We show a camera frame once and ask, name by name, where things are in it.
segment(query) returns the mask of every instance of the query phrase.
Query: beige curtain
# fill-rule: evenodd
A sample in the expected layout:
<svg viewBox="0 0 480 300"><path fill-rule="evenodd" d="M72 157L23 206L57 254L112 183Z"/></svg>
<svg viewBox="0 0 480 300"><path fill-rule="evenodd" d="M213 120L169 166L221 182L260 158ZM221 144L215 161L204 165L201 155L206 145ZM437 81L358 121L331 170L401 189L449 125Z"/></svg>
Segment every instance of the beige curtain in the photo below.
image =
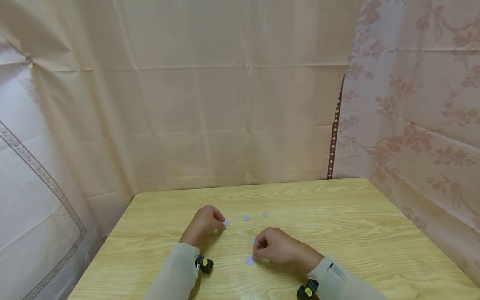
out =
<svg viewBox="0 0 480 300"><path fill-rule="evenodd" d="M360 5L1 1L2 297L64 298L138 192L324 178Z"/></svg>
<svg viewBox="0 0 480 300"><path fill-rule="evenodd" d="M366 0L333 171L370 178L477 285L479 50L478 1Z"/></svg>

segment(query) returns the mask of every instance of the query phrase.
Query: wrist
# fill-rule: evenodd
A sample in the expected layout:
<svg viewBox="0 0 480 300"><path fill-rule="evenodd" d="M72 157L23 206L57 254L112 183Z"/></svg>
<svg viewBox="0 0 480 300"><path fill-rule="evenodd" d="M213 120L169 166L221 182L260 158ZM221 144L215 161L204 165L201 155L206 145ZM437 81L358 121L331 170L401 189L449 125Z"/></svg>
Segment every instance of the wrist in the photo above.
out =
<svg viewBox="0 0 480 300"><path fill-rule="evenodd" d="M198 235L193 232L190 232L188 228L183 232L179 240L179 243L186 243L193 247L198 247L199 242L200 241L199 241Z"/></svg>
<svg viewBox="0 0 480 300"><path fill-rule="evenodd" d="M310 273L324 258L320 252L305 243L301 243L298 249L295 264L306 274Z"/></svg>

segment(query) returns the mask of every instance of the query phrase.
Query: light green sleeve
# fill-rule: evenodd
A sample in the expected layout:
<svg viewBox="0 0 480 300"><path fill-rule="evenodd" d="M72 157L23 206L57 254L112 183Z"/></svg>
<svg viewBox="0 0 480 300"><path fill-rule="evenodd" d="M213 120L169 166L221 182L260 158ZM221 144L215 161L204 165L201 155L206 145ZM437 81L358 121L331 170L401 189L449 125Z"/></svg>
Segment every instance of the light green sleeve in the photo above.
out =
<svg viewBox="0 0 480 300"><path fill-rule="evenodd" d="M308 278L318 281L316 294L322 300L388 300L327 256L308 273Z"/></svg>
<svg viewBox="0 0 480 300"><path fill-rule="evenodd" d="M144 300L188 300L198 276L195 259L199 254L189 244L175 245Z"/></svg>

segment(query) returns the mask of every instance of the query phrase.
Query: wood grain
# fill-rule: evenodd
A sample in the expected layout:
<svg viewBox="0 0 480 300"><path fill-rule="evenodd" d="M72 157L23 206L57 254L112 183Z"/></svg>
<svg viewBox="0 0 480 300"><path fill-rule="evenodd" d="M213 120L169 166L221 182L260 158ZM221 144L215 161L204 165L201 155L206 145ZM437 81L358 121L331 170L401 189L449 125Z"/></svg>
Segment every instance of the wood grain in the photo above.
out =
<svg viewBox="0 0 480 300"><path fill-rule="evenodd" d="M389 299L480 299L480 289L385 196L354 178L138 194L69 300L141 300L205 204L230 226L202 246L215 267L199 275L192 299L295 299L305 279L291 266L245 264L252 238L268 226L330 255Z"/></svg>

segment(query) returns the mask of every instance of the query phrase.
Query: brown trim strip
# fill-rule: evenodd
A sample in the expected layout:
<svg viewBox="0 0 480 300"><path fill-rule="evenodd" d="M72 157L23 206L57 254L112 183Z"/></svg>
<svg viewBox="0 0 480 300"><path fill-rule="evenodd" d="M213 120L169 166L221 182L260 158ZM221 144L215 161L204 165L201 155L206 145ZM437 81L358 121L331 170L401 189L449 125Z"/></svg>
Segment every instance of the brown trim strip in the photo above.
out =
<svg viewBox="0 0 480 300"><path fill-rule="evenodd" d="M62 203L68 214L80 230L80 235L73 243L67 254L57 263L41 281L31 290L23 300L32 300L35 296L55 277L55 275L63 268L63 266L70 260L78 246L85 237L87 230L82 221L78 217L74 208L65 196L60 186L53 179L50 173L43 167L43 165L33 156L33 154L20 142L20 140L13 134L10 129L0 120L0 137L7 143L7 145L29 166L29 168L43 181L43 183L54 193L57 199Z"/></svg>
<svg viewBox="0 0 480 300"><path fill-rule="evenodd" d="M340 107L342 105L342 94L343 94L343 82L345 81L345 76L342 80L342 87L340 88L340 94L338 95L338 102L336 105L335 118L332 125L332 139L330 140L330 155L328 157L328 172L327 179L333 178L333 165L335 163L335 152L336 152L336 138L338 135L338 123L340 119Z"/></svg>

